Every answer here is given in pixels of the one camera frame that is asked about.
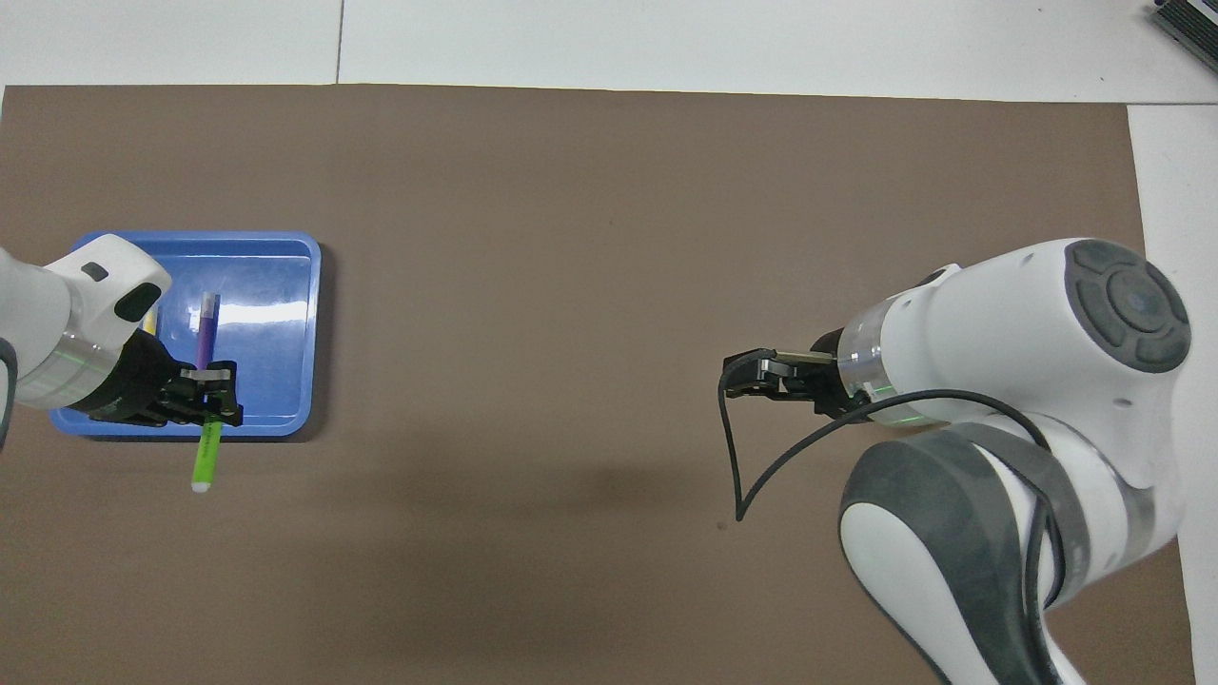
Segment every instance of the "blue tray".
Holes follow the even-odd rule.
[[[173,277],[157,302],[157,338],[174,358],[194,363],[199,305],[220,294],[216,360],[238,367],[238,401],[245,424],[231,438],[281,438],[300,430],[313,405],[317,295],[322,249],[297,232],[113,232],[156,258]],[[79,247],[101,235],[90,233]],[[72,435],[118,438],[197,436],[197,425],[144,428],[91,421],[74,410],[51,412]]]

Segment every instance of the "brown table surface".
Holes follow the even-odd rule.
[[[96,442],[19,408],[0,681],[903,683],[837,541],[842,431],[744,523],[723,356],[809,345],[945,262],[1141,246],[1106,105],[425,87],[15,88],[0,244],[306,230],[295,441]],[[748,475],[820,419],[738,401]],[[1050,614],[1094,684],[1192,681],[1174,545]]]

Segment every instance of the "green marker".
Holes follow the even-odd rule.
[[[199,350],[195,368],[205,369],[212,361],[216,350],[216,324],[219,318],[220,296],[216,293],[203,293],[199,307]],[[216,475],[216,453],[220,449],[220,427],[224,425],[213,416],[203,421],[203,431],[199,435],[199,452],[195,455],[195,475],[190,489],[206,492],[212,486]]]
[[[195,455],[195,474],[190,479],[190,489],[195,492],[206,492],[212,486],[212,478],[216,475],[216,453],[220,451],[222,425],[224,424],[216,418],[203,422],[203,433],[199,436],[199,452]]]

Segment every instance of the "white floor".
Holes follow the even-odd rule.
[[[1175,405],[1192,489],[1180,541],[1197,683],[1218,685],[1218,460],[1206,450],[1218,74],[1149,24],[1150,5],[0,0],[0,85],[378,82],[1136,105],[1147,252],[1195,327]]]

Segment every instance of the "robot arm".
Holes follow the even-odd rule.
[[[1082,684],[1041,613],[1174,536],[1169,401],[1189,342],[1141,256],[1057,240],[944,267],[815,358],[730,358],[722,386],[810,400],[828,430],[946,423],[859,460],[839,520],[851,569],[945,683]]]
[[[208,416],[240,425],[235,363],[196,369],[138,330],[171,283],[161,264],[117,235],[102,235],[46,267],[0,250],[7,388],[0,440],[15,401],[138,425],[202,424]]]

